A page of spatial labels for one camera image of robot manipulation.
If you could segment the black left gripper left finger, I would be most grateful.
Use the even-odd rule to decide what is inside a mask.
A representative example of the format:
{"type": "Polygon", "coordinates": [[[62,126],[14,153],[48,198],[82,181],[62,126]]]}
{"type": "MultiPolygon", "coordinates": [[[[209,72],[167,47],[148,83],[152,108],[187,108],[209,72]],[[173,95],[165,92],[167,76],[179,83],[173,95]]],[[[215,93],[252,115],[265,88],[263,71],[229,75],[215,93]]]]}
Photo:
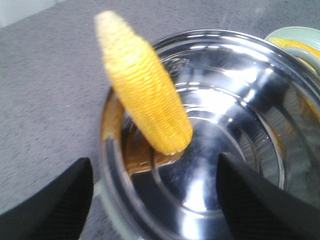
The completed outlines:
{"type": "Polygon", "coordinates": [[[78,240],[93,193],[91,161],[79,158],[43,189],[0,215],[0,238],[78,240]]]}

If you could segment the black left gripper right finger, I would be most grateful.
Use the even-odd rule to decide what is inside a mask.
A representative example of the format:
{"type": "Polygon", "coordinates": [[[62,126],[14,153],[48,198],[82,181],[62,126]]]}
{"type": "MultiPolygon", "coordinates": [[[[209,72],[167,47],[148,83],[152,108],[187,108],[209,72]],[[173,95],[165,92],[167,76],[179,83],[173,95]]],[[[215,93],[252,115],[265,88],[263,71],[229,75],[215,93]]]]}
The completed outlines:
{"type": "Polygon", "coordinates": [[[273,185],[230,153],[220,153],[216,190],[236,240],[318,240],[320,210],[273,185]]]}

